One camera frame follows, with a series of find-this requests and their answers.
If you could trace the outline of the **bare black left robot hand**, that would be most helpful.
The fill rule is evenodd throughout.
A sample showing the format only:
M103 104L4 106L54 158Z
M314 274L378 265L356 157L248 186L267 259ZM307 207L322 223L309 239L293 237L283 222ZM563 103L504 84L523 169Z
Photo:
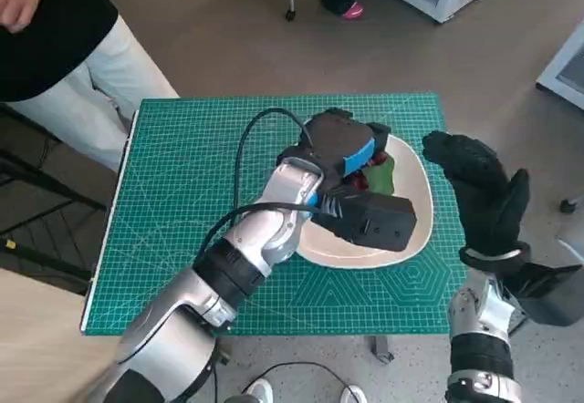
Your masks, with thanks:
M309 155L327 177L342 180L360 170L386 146L391 128L378 122L361 122L341 108L315 114L306 123Z

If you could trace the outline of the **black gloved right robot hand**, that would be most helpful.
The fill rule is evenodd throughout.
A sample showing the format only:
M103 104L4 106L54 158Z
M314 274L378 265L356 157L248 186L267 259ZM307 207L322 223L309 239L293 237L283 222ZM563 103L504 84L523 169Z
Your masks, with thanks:
M454 190L467 255L503 260L529 249L519 240L530 197L527 170L508 177L491 148L465 135L433 131L422 145Z

